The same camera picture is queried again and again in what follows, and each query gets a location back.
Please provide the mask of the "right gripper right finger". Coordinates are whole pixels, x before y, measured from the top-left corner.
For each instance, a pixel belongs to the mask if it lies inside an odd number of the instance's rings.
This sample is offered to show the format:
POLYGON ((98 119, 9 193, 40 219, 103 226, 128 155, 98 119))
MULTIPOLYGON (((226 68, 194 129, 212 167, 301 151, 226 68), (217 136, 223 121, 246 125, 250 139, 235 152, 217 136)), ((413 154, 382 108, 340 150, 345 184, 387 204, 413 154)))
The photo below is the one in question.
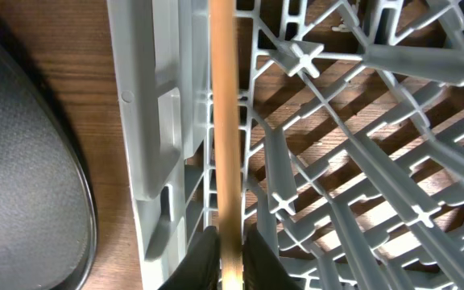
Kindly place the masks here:
POLYGON ((246 290, 300 290, 256 228, 250 228, 242 249, 246 290))

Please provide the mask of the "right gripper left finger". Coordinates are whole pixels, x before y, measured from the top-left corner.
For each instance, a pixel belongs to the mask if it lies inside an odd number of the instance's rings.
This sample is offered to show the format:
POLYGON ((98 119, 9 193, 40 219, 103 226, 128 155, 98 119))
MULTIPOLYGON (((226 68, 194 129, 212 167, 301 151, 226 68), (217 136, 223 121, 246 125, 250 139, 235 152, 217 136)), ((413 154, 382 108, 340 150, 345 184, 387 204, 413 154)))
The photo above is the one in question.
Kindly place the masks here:
POLYGON ((219 265, 220 238, 209 226, 159 290, 216 290, 219 265))

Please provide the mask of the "wooden chopstick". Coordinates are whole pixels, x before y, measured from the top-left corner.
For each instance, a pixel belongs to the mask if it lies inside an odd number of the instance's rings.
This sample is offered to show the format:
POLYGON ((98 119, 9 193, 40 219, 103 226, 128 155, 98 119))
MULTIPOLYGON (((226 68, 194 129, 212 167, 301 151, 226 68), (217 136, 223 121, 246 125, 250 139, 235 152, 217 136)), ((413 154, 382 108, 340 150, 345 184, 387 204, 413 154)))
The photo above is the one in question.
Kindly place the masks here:
POLYGON ((214 149, 222 288, 242 289, 238 54, 233 0, 209 1, 214 149))

